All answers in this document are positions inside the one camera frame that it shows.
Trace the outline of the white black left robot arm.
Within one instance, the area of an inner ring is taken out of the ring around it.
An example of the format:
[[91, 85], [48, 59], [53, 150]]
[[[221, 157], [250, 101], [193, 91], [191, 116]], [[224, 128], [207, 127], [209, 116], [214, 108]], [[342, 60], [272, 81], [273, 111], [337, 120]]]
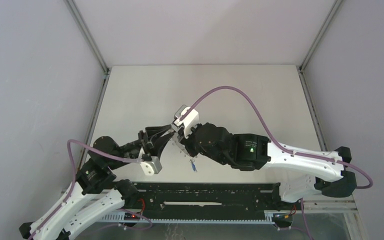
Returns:
[[89, 160], [74, 173], [67, 191], [47, 213], [19, 227], [22, 238], [74, 240], [106, 214], [136, 206], [138, 189], [129, 179], [116, 181], [114, 170], [137, 164], [148, 175], [158, 174], [160, 156], [173, 135], [171, 125], [150, 126], [138, 133], [137, 140], [124, 145], [110, 136], [85, 145]]

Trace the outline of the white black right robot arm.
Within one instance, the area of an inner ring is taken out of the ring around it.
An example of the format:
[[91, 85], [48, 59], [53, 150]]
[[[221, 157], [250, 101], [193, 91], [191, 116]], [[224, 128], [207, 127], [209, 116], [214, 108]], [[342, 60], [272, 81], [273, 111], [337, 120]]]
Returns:
[[287, 153], [263, 135], [232, 134], [212, 123], [199, 123], [191, 130], [181, 127], [177, 134], [179, 144], [191, 157], [202, 155], [244, 172], [283, 169], [303, 173], [292, 181], [276, 183], [270, 201], [277, 209], [318, 194], [346, 198], [357, 188], [355, 173], [339, 162]]

